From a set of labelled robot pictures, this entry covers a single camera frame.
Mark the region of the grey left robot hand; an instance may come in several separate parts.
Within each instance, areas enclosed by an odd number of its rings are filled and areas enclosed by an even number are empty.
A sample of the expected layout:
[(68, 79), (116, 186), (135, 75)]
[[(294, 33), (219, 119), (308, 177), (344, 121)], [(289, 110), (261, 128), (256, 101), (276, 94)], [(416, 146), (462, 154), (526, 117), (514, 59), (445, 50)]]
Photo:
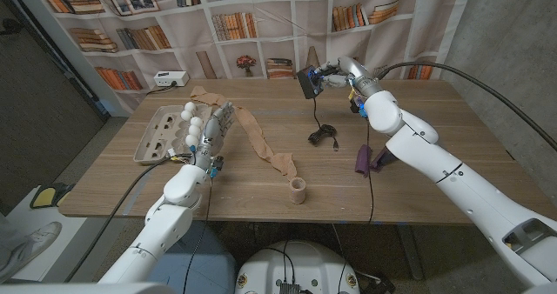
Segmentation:
[(197, 167), (207, 170), (211, 165), (211, 159), (222, 149), (226, 133), (233, 123), (231, 119), (233, 111), (232, 102), (227, 101), (209, 118), (195, 152)]

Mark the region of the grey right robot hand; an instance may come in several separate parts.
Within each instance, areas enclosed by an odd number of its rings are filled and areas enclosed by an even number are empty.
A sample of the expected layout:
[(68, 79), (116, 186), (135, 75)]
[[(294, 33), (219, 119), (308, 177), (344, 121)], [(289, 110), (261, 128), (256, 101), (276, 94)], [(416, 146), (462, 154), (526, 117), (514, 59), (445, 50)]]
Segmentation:
[(372, 78), (370, 72), (350, 57), (339, 57), (319, 66), (314, 72), (323, 77), (325, 75), (344, 76), (345, 80), (364, 97), (371, 97), (383, 90), (379, 82)]

